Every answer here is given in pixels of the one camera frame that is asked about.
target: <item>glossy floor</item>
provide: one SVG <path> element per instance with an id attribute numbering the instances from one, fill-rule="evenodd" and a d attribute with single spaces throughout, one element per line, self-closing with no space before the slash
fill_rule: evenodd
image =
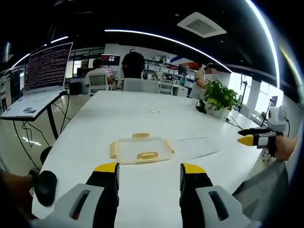
<path id="1" fill-rule="evenodd" d="M 71 96 L 69 108 L 67 112 L 67 117 L 71 118 L 73 121 L 73 116 L 78 112 L 78 110 L 90 99 L 88 95 L 77 95 Z M 55 104 L 60 106 L 63 111 L 66 110 L 67 98 L 62 97 Z M 56 128 L 60 131 L 61 124 L 63 121 L 64 115 L 61 110 L 52 105 L 54 119 L 56 123 Z M 69 120 L 66 119 L 65 126 L 69 123 Z M 31 123 L 33 126 L 41 130 L 46 138 L 47 142 L 50 145 L 53 145 L 55 138 L 53 136 L 47 112 L 45 111 L 35 122 Z M 29 145 L 29 141 L 31 141 L 30 131 L 28 131 L 28 136 L 26 130 L 22 128 L 22 122 L 16 122 L 17 131 L 23 142 L 26 150 L 32 157 L 33 161 L 37 164 L 37 166 L 42 167 L 40 162 L 40 154 L 41 152 L 48 147 L 48 144 L 42 137 L 42 134 L 30 127 L 28 124 L 26 125 L 28 128 L 32 130 L 33 144 L 32 147 Z M 32 167 L 34 167 L 31 160 L 28 158 L 26 153 L 24 152 L 14 129 L 14 125 L 12 121 L 4 121 L 0 120 L 0 156 L 9 170 L 9 172 L 17 174 L 17 175 L 26 175 Z M 268 161 L 268 158 L 265 159 L 263 157 L 263 153 L 257 160 L 255 166 L 250 172 L 247 178 L 250 178 L 263 169 L 265 169 L 272 161 Z"/>

